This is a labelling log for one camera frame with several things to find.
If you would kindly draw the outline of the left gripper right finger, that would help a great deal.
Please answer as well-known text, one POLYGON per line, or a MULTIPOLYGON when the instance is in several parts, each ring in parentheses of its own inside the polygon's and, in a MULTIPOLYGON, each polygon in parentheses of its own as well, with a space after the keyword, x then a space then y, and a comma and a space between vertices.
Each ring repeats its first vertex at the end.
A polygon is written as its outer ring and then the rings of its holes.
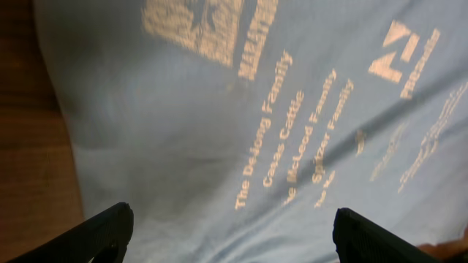
POLYGON ((355 211, 336 211, 333 242, 341 263, 439 263, 355 211))

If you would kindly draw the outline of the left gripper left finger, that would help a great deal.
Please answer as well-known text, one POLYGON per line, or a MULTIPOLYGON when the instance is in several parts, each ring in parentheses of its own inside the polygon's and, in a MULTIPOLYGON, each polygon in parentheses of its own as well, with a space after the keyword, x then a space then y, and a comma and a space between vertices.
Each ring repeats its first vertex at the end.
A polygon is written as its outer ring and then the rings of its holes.
POLYGON ((132 238, 134 213, 119 202, 10 263, 122 263, 132 238))

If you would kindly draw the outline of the light blue printed t-shirt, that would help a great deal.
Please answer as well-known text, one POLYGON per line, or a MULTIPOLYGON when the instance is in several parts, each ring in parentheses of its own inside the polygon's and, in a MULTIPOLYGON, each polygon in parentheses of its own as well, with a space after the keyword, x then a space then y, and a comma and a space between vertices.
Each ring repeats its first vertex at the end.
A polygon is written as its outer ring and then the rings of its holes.
POLYGON ((128 262, 332 262, 337 209, 467 227, 467 2, 34 2, 83 209, 128 262))

